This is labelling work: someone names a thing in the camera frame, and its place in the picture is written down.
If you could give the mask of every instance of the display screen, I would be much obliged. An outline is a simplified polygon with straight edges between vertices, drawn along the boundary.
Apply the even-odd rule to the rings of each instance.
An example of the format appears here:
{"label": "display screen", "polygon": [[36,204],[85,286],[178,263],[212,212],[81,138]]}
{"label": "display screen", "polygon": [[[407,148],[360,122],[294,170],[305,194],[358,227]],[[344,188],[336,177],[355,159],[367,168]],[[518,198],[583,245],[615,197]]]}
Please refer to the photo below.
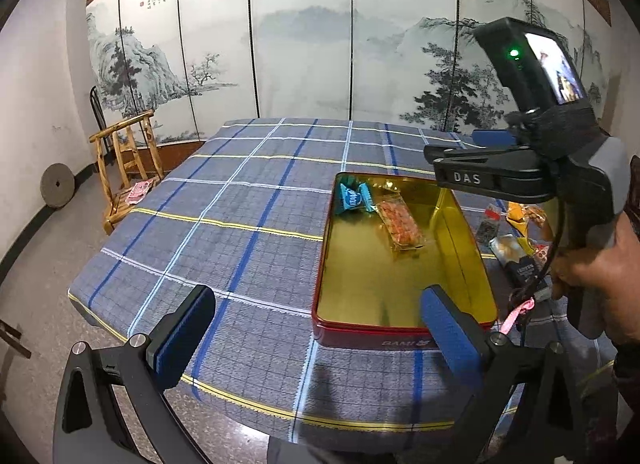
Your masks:
{"label": "display screen", "polygon": [[583,98],[577,75],[558,44],[539,34],[525,33],[525,37],[551,83],[558,104]]}

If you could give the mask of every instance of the floor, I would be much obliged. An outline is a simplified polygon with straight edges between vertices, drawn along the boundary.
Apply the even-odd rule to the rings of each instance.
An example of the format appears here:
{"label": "floor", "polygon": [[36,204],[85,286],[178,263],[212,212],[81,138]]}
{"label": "floor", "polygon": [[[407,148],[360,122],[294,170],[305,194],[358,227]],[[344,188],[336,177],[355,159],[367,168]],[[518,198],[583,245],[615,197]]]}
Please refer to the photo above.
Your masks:
{"label": "floor", "polygon": [[[53,420],[71,346],[79,340],[92,348],[118,344],[104,330],[89,326],[66,297],[71,281],[104,242],[103,207],[100,181],[94,175],[41,227],[0,287],[0,317],[23,332],[22,342],[33,353],[25,360],[0,342],[0,404],[40,464],[52,462]],[[126,393],[118,388],[116,393],[140,453],[160,463]],[[166,396],[213,463],[265,462],[265,434],[175,390]]]}

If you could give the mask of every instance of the pink ribbon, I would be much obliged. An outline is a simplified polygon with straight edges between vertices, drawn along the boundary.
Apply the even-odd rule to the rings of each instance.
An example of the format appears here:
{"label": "pink ribbon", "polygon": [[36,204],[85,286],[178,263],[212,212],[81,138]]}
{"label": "pink ribbon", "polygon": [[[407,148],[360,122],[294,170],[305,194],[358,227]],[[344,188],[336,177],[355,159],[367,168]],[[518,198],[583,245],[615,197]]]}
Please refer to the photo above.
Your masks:
{"label": "pink ribbon", "polygon": [[529,298],[527,301],[523,301],[519,306],[517,306],[509,313],[507,319],[504,320],[504,323],[500,327],[500,332],[502,332],[504,335],[507,335],[513,327],[513,324],[516,323],[516,318],[518,317],[518,315],[524,314],[527,310],[533,309],[535,305],[536,301],[533,298]]}

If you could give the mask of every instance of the plaid tablecloth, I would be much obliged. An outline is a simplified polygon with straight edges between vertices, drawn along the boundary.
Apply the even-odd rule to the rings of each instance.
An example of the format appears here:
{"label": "plaid tablecloth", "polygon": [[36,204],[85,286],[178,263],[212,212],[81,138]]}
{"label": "plaid tablecloth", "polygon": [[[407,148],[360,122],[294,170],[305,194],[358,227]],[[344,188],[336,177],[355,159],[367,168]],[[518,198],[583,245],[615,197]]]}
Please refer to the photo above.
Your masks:
{"label": "plaid tablecloth", "polygon": [[[476,148],[468,137],[391,124],[229,121],[118,225],[69,298],[125,340],[150,332],[193,285],[208,285],[218,309],[181,383],[202,402],[256,430],[331,449],[439,444],[468,395],[438,351],[324,348],[310,318],[335,174],[432,178],[425,144]],[[456,197],[474,230],[495,203]],[[509,285],[496,260],[485,263],[504,318]],[[613,359],[605,337],[590,341],[569,325],[564,301],[534,312],[527,345],[562,342],[582,383]]]}

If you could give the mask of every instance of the screw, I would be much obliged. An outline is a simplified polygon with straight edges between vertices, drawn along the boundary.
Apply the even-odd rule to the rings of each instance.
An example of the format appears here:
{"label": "screw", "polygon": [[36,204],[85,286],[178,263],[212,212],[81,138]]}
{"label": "screw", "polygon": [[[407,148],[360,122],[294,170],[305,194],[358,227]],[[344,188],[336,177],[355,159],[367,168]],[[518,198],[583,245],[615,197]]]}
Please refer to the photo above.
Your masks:
{"label": "screw", "polygon": [[82,354],[85,348],[86,343],[84,341],[79,341],[71,347],[71,351],[77,356],[78,354]]}
{"label": "screw", "polygon": [[556,354],[562,354],[564,352],[564,347],[557,341],[549,343],[549,348]]}
{"label": "screw", "polygon": [[131,338],[129,338],[129,344],[132,347],[139,347],[140,345],[144,344],[145,341],[146,336],[144,334],[134,334],[133,336],[131,336]]}
{"label": "screw", "polygon": [[505,336],[502,332],[492,332],[489,336],[489,341],[497,347],[501,347],[507,342],[507,336]]}

